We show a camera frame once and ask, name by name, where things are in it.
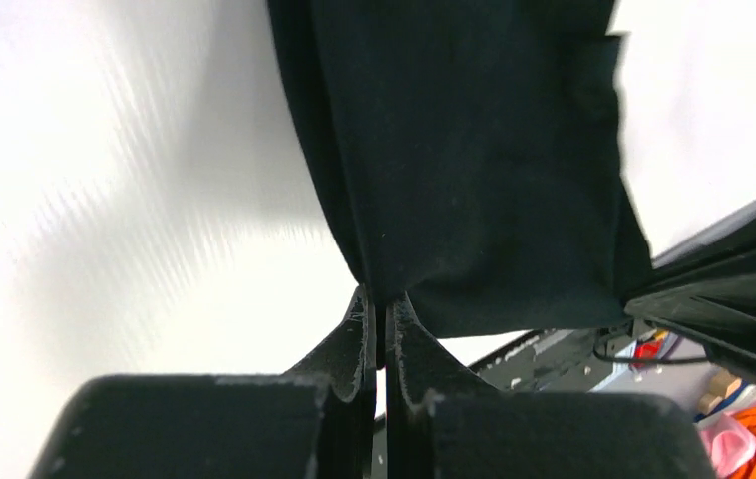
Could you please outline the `black t shirt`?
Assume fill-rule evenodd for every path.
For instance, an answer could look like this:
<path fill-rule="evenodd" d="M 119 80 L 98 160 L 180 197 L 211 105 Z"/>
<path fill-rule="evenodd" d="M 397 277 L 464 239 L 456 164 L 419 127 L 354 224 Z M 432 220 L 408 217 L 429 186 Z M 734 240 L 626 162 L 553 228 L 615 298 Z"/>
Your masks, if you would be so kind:
<path fill-rule="evenodd" d="M 621 176 L 611 1 L 272 1 L 344 258 L 439 338 L 611 327 L 651 274 Z"/>

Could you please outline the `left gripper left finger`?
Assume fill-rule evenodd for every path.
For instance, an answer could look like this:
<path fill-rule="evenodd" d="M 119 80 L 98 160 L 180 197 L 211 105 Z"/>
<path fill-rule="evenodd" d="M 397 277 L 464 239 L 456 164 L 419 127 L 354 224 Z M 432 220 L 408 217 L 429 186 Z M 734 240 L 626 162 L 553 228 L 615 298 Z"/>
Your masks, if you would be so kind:
<path fill-rule="evenodd" d="M 59 415 L 35 478 L 367 478 L 376 406 L 374 309 L 278 375 L 105 375 Z"/>

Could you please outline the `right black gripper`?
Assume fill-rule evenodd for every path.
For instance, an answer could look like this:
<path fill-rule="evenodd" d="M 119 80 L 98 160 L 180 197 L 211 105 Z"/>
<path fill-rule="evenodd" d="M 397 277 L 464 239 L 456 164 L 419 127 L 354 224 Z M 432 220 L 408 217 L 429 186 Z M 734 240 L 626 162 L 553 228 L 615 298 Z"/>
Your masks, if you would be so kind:
<path fill-rule="evenodd" d="M 700 344 L 713 363 L 756 381 L 756 218 L 660 268 L 626 311 Z"/>

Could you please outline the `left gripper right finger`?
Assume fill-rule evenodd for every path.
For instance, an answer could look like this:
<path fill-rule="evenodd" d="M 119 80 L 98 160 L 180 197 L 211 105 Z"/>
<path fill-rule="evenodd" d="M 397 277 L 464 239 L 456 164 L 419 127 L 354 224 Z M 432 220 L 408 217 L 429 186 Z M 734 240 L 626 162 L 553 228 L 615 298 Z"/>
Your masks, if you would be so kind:
<path fill-rule="evenodd" d="M 390 478 L 711 478 L 691 420 L 646 394 L 507 392 L 457 361 L 410 302 L 385 310 Z"/>

